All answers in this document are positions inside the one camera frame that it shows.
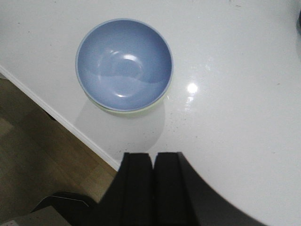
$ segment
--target blue bowl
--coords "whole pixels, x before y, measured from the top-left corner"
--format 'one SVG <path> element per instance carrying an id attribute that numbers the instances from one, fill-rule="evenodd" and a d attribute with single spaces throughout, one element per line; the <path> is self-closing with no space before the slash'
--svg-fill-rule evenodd
<path id="1" fill-rule="evenodd" d="M 172 58 L 154 29 L 117 19 L 98 25 L 84 37 L 76 55 L 76 73 L 97 104 L 114 111 L 136 111 L 166 92 Z"/>

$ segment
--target bowl rim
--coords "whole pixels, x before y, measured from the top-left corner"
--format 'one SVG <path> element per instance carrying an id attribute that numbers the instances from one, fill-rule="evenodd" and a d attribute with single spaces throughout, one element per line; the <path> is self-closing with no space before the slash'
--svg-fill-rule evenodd
<path id="1" fill-rule="evenodd" d="M 171 60 L 171 71 L 170 71 L 170 75 L 169 75 L 169 80 L 168 80 L 168 83 L 167 85 L 165 86 L 164 90 L 160 93 L 160 95 L 157 96 L 157 98 L 155 98 L 153 101 L 149 102 L 147 105 L 143 106 L 143 107 L 138 107 L 138 108 L 134 108 L 134 109 L 118 109 L 118 108 L 114 108 L 114 107 L 109 107 L 109 106 L 106 106 L 102 103 L 100 103 L 99 101 L 97 101 L 95 98 L 93 98 L 91 96 L 91 94 L 86 90 L 86 88 L 84 87 L 83 83 L 81 82 L 81 79 L 79 77 L 79 70 L 78 70 L 78 59 L 79 59 L 79 52 L 81 50 L 81 47 L 83 45 L 83 43 L 85 42 L 85 40 L 87 39 L 87 37 L 92 33 L 94 32 L 96 29 L 98 29 L 99 27 L 105 25 L 105 24 L 108 24 L 108 23 L 111 23 L 111 22 L 115 22 L 115 21 L 132 21 L 132 22 L 137 22 L 137 23 L 140 23 L 140 24 L 143 24 L 149 28 L 151 28 L 156 34 L 159 35 L 159 37 L 163 40 L 163 42 L 165 43 L 165 45 L 167 46 L 167 49 L 168 49 L 168 52 L 169 52 L 169 55 L 170 55 L 170 60 Z M 92 28 L 85 36 L 84 38 L 81 40 L 80 44 L 79 44 L 79 47 L 77 49 L 77 52 L 76 52 L 76 58 L 75 58 L 75 70 L 76 70 L 76 75 L 77 75 L 77 79 L 80 83 L 80 86 L 82 87 L 82 89 L 84 90 L 85 94 L 88 96 L 88 98 L 90 100 L 92 100 L 92 102 L 94 104 L 97 104 L 98 107 L 101 107 L 101 109 L 104 109 L 104 110 L 107 110 L 109 112 L 118 112 L 118 113 L 136 113 L 136 112 L 139 112 L 139 111 L 142 111 L 144 109 L 148 109 L 150 108 L 151 106 L 155 105 L 162 97 L 165 96 L 165 93 L 166 91 L 168 90 L 169 86 L 170 86 L 170 83 L 172 81 L 172 78 L 173 78 L 173 71 L 174 71 L 174 61 L 173 61 L 173 55 L 171 53 L 171 49 L 167 43 L 167 41 L 164 39 L 164 37 L 155 29 L 153 28 L 152 26 L 146 24 L 145 22 L 142 22 L 142 21 L 139 21 L 139 20 L 135 20 L 135 19 L 130 19 L 130 18 L 116 18 L 116 19 L 112 19 L 112 20 L 107 20 L 107 21 L 104 21 L 100 24 L 98 24 L 97 26 L 95 26 L 94 28 Z"/>

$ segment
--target table surface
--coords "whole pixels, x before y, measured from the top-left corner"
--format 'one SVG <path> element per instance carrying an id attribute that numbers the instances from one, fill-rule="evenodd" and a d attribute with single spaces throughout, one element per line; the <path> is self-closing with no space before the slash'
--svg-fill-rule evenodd
<path id="1" fill-rule="evenodd" d="M 299 0 L 2 0 L 0 72 L 115 169 L 124 152 L 183 152 L 219 194 L 268 225 L 301 225 Z M 77 48 L 131 18 L 173 55 L 165 98 L 108 113 L 84 94 Z"/>

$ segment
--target black object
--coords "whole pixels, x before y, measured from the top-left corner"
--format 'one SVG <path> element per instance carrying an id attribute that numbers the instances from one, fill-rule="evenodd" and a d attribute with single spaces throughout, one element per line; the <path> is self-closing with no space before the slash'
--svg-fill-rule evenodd
<path id="1" fill-rule="evenodd" d="M 191 214 L 201 226 L 264 226 L 223 199 L 177 153 Z"/>
<path id="2" fill-rule="evenodd" d="M 181 167 L 177 153 L 159 153 L 155 167 L 156 223 L 160 226 L 191 226 Z"/>
<path id="3" fill-rule="evenodd" d="M 103 199 L 83 226 L 152 225 L 152 165 L 146 153 L 125 153 Z"/>
<path id="4" fill-rule="evenodd" d="M 125 153 L 98 204 L 57 193 L 34 211 L 49 205 L 73 226 L 263 226 L 216 193 L 182 153 L 159 153 L 154 170 L 148 154 Z"/>
<path id="5" fill-rule="evenodd" d="M 72 226 L 80 226 L 97 203 L 88 196 L 57 192 L 43 199 L 32 212 L 52 206 Z"/>

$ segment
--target white countertop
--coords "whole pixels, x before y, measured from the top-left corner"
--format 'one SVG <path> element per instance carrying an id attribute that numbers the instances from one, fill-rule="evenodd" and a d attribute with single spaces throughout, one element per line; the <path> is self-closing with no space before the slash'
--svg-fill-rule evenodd
<path id="1" fill-rule="evenodd" d="M 123 152 L 183 152 L 257 220 L 301 225 L 299 0 L 2 0 L 0 72 L 112 167 Z M 173 81 L 145 112 L 107 113 L 75 73 L 84 35 L 143 21 L 171 49 Z"/>

